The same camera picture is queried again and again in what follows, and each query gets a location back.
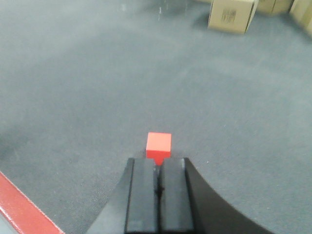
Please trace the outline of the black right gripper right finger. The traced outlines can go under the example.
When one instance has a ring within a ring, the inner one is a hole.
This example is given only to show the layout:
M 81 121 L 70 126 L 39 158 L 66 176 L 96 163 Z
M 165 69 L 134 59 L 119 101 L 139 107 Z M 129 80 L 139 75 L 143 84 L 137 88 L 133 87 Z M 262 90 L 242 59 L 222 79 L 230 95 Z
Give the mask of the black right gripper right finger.
M 220 196 L 188 158 L 160 167 L 160 231 L 163 234 L 269 234 Z

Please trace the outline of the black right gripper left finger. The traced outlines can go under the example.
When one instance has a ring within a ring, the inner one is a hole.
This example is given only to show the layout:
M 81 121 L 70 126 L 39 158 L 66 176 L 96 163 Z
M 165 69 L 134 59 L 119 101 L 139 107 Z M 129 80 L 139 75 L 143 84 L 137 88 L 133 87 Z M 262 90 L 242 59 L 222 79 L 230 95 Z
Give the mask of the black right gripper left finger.
M 130 158 L 111 197 L 88 234 L 155 234 L 156 166 L 152 159 Z

